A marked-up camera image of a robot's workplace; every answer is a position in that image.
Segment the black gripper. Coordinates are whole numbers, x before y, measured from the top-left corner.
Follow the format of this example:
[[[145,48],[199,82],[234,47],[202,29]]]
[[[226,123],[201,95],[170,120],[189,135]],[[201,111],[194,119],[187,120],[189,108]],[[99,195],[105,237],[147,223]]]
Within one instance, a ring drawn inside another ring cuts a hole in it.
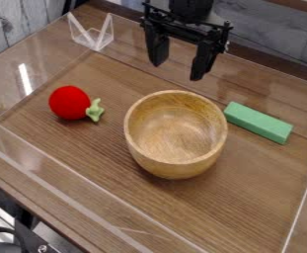
[[[215,0],[143,0],[142,27],[150,61],[161,66],[169,58],[170,37],[198,44],[190,80],[198,81],[211,70],[218,52],[229,46],[231,22],[214,12]]]

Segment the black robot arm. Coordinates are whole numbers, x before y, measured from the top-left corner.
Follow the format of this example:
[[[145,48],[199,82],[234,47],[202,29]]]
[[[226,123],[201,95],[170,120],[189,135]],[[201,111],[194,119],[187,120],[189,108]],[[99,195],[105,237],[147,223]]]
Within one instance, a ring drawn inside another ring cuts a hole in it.
[[[215,0],[145,0],[141,26],[153,65],[159,67],[169,58],[170,39],[197,45],[190,80],[198,81],[211,71],[217,57],[229,48],[234,26],[214,12]]]

